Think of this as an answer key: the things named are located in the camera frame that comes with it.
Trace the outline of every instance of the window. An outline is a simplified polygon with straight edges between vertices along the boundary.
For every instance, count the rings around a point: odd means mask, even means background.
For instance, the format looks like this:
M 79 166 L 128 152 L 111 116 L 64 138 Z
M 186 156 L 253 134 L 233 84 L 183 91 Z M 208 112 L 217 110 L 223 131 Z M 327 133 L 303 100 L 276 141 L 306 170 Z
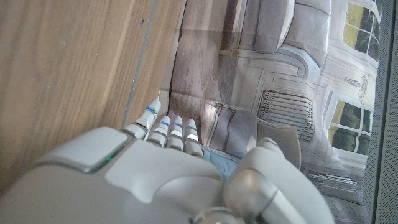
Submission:
M 383 10 L 383 0 L 372 0 L 376 3 L 377 9 L 379 10 L 379 14 L 381 16 L 381 11 Z
M 379 61 L 379 22 L 374 13 L 365 7 L 348 3 L 343 42 Z
M 371 112 L 338 100 L 328 139 L 334 148 L 366 156 L 371 140 Z

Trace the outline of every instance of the wooden surface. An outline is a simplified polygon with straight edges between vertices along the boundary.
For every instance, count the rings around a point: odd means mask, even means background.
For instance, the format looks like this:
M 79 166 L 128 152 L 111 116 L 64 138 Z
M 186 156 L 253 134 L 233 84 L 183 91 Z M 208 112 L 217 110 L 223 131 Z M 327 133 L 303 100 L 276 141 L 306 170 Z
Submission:
M 159 92 L 181 2 L 0 1 L 0 192 L 56 145 L 137 118 Z

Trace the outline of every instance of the armchair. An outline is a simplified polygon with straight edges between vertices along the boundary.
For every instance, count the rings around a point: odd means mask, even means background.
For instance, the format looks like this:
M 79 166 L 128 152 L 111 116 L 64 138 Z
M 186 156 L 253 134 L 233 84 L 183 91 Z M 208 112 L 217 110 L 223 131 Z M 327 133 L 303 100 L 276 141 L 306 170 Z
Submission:
M 314 82 L 325 63 L 331 0 L 241 0 L 236 7 L 231 57 L 276 60 Z

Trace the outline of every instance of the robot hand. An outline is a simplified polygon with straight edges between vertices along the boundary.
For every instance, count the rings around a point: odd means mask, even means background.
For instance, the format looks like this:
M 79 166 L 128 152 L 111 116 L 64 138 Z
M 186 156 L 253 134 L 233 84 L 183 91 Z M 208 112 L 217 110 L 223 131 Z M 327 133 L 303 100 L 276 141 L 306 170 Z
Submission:
M 1 223 L 333 223 L 318 190 L 270 139 L 223 185 L 195 122 L 153 101 L 121 131 L 89 131 L 42 156 L 0 198 Z

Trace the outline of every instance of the glass pane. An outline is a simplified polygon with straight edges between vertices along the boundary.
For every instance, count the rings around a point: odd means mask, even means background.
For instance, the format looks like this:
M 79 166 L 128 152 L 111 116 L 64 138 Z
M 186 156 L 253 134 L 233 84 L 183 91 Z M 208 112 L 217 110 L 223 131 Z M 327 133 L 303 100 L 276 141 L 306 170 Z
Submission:
M 359 28 L 370 32 L 372 29 L 372 23 L 373 23 L 373 12 L 370 11 L 369 9 L 363 8 L 362 19 Z
M 335 113 L 333 114 L 333 118 L 331 120 L 332 123 L 339 124 L 340 123 L 340 118 L 341 114 L 343 113 L 343 108 L 344 108 L 344 102 L 339 100 L 336 105 L 336 110 Z
M 349 103 L 344 103 L 339 124 L 350 128 L 359 129 L 361 126 L 361 108 Z
M 344 32 L 343 32 L 343 42 L 354 48 L 355 49 L 355 44 L 356 44 L 356 36 L 358 35 L 359 29 L 345 25 L 344 26 Z
M 381 12 L 382 12 L 382 10 L 383 10 L 383 0 L 377 0 L 376 1 L 376 5 L 377 5 L 377 8 L 379 9 L 379 15 L 381 16 Z
M 368 135 L 362 134 L 362 135 L 360 135 L 358 140 L 359 140 L 359 145 L 358 145 L 358 150 L 356 152 L 367 156 L 368 151 L 369 151 L 369 144 L 371 142 L 371 137 Z
M 366 53 L 368 49 L 369 38 L 370 34 L 359 30 L 356 36 L 355 50 Z
M 372 35 L 371 37 L 371 42 L 369 43 L 369 50 L 368 50 L 368 55 L 372 57 L 374 60 L 377 62 L 379 61 L 379 43 L 377 40 L 374 38 Z
M 364 7 L 348 3 L 346 23 L 351 24 L 355 27 L 359 27 L 361 25 L 363 11 Z
M 355 137 L 357 135 L 358 133 L 348 131 L 347 129 L 334 126 L 330 126 L 329 128 L 329 141 L 331 142 L 331 146 L 337 149 L 354 152 L 356 145 Z
M 377 21 L 376 18 L 373 19 L 373 28 L 372 28 L 372 34 L 375 36 L 377 40 L 380 40 L 379 36 L 379 22 Z
M 368 110 L 363 110 L 362 131 L 371 132 L 371 112 Z

